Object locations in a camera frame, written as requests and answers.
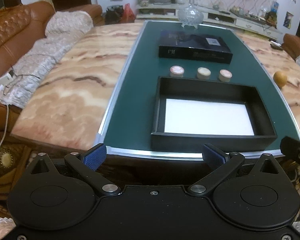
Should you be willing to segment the dark blue box lid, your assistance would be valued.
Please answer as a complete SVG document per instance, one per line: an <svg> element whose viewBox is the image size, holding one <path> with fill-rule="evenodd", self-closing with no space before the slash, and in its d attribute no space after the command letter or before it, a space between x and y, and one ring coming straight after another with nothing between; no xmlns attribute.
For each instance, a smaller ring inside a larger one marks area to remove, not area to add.
<svg viewBox="0 0 300 240"><path fill-rule="evenodd" d="M233 54L219 36L163 30L160 33L158 56L230 64Z"/></svg>

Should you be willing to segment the black bag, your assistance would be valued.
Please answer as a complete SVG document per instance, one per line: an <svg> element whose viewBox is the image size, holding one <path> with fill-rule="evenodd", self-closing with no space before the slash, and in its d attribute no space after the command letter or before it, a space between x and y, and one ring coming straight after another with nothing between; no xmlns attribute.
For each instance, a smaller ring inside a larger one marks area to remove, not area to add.
<svg viewBox="0 0 300 240"><path fill-rule="evenodd" d="M121 21L123 16L123 6L122 5L112 5L106 8L106 15L105 15L105 24L118 24Z"/></svg>

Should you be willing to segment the brown leather sofa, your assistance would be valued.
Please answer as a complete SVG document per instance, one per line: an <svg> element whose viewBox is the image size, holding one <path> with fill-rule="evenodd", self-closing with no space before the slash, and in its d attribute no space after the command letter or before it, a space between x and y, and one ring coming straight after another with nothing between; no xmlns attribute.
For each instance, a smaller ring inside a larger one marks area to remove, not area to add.
<svg viewBox="0 0 300 240"><path fill-rule="evenodd" d="M92 20L93 26L100 9L96 5L85 5L67 12L85 11ZM34 43L45 38L48 21L57 11L48 2L35 2L28 5L0 10L0 77L13 75L8 69L17 63L33 47ZM7 191L20 176L31 153L31 149L10 138L10 132L23 108L9 105L7 134L0 147L0 188ZM0 140L4 133L6 106L0 103Z"/></svg>

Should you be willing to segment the round cream jar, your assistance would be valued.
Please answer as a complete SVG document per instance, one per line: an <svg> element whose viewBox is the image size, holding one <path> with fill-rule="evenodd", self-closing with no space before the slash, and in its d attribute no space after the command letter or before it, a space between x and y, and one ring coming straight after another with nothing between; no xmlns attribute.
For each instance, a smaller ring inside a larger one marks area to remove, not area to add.
<svg viewBox="0 0 300 240"><path fill-rule="evenodd" d="M211 71L208 68L199 67L197 69L197 78L200 80L208 80L211 76Z"/></svg>
<svg viewBox="0 0 300 240"><path fill-rule="evenodd" d="M232 72L227 69L221 69L219 71L219 80L222 82L229 82L232 78Z"/></svg>

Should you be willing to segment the white tv cabinet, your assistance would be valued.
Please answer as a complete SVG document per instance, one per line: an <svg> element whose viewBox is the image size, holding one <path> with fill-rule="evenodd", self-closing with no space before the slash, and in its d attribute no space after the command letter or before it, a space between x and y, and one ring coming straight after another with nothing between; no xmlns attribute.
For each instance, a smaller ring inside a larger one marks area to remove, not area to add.
<svg viewBox="0 0 300 240"><path fill-rule="evenodd" d="M176 21L179 10L186 7L184 4L149 4L147 7L136 6L137 20L168 20ZM266 24L239 17L232 12L223 12L206 7L196 7L203 13L204 24L224 26L226 28L250 31L268 38L277 40L282 33L276 28Z"/></svg>

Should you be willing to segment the beige lace sofa cover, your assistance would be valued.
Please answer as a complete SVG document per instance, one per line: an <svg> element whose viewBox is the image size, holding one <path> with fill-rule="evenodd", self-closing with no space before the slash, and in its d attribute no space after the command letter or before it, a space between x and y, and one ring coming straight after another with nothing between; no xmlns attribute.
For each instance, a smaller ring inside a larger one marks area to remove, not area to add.
<svg viewBox="0 0 300 240"><path fill-rule="evenodd" d="M0 102L24 108L52 68L92 27L93 20L85 11L56 12L47 23L46 37L8 69L13 75L0 85Z"/></svg>

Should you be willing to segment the round cream jar middle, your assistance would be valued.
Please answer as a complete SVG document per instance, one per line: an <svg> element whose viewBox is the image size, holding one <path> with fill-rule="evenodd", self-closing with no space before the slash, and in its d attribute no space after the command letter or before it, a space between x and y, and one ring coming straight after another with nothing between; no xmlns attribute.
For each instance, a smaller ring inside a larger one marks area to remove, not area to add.
<svg viewBox="0 0 300 240"><path fill-rule="evenodd" d="M208 80L211 76L211 71L208 68L199 67L197 69L197 78L200 80Z"/></svg>

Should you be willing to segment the red plastic bag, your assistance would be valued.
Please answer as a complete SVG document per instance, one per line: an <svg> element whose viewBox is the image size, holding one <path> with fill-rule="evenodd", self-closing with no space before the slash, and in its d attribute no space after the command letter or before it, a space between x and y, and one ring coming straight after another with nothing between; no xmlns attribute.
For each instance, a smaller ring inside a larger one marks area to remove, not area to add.
<svg viewBox="0 0 300 240"><path fill-rule="evenodd" d="M127 3L124 7L121 23L134 23L135 21L135 14L130 7L130 4Z"/></svg>

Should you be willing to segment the open black tray box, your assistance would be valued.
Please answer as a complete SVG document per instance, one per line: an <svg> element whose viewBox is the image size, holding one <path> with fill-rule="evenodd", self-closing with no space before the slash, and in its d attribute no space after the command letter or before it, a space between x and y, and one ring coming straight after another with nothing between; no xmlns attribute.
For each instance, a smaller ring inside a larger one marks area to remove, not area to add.
<svg viewBox="0 0 300 240"><path fill-rule="evenodd" d="M224 152L265 150L277 139L268 110L254 86L160 77L151 149L200 152L204 144Z"/></svg>

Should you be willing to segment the round cream jar right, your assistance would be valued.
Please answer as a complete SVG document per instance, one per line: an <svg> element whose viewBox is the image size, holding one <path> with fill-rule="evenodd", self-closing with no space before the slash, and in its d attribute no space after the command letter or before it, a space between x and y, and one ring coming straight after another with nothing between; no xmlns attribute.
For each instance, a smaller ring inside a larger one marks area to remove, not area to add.
<svg viewBox="0 0 300 240"><path fill-rule="evenodd" d="M222 82L229 82L232 78L232 72L227 69L221 69L219 71L219 80Z"/></svg>

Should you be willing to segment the glass candy bowl with lid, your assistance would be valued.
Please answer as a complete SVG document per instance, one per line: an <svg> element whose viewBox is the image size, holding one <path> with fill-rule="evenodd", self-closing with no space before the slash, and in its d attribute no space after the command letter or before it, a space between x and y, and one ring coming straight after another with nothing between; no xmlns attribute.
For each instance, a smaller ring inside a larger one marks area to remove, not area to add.
<svg viewBox="0 0 300 240"><path fill-rule="evenodd" d="M194 0L189 0L189 5L178 11L178 20L183 28L190 26L198 29L204 20L204 15L195 7Z"/></svg>

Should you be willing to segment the round jar pink rim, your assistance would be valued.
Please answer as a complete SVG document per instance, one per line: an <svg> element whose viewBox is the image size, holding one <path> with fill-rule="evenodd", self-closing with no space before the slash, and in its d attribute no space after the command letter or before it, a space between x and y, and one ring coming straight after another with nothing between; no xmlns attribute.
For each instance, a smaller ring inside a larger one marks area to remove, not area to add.
<svg viewBox="0 0 300 240"><path fill-rule="evenodd" d="M183 77L184 68L181 66L172 66L170 68L170 76L171 77Z"/></svg>

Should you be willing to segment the green table mat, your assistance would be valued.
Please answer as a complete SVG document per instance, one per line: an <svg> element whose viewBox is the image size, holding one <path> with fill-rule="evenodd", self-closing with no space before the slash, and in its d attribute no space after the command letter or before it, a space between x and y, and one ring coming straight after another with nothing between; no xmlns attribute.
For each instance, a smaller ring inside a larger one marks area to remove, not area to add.
<svg viewBox="0 0 300 240"><path fill-rule="evenodd" d="M163 30L219 36L230 48L233 54L232 61L230 64L224 64L159 57L159 39ZM218 78L219 71L227 69L232 72L232 78L223 83L257 88L273 122L277 139L265 150L240 152L246 157L257 158L265 152L279 157L280 142L284 137L300 141L300 128L279 88L260 60L233 31L209 25L200 25L198 29L194 29L182 28L177 22L147 21L123 67L96 137L97 142L106 145L110 155L166 160L201 159L202 150L185 153L151 149L158 79L171 77L172 66L184 68L183 77L173 78L198 80L197 69L204 67L211 71L211 76L206 81L222 82Z"/></svg>

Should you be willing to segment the orange fruit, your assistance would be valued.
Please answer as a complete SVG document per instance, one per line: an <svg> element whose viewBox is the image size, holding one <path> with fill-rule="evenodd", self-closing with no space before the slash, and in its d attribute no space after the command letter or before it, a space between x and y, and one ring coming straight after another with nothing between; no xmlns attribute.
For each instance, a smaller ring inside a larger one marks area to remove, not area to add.
<svg viewBox="0 0 300 240"><path fill-rule="evenodd" d="M277 71L274 73L273 80L281 89L287 84L287 75L284 72Z"/></svg>

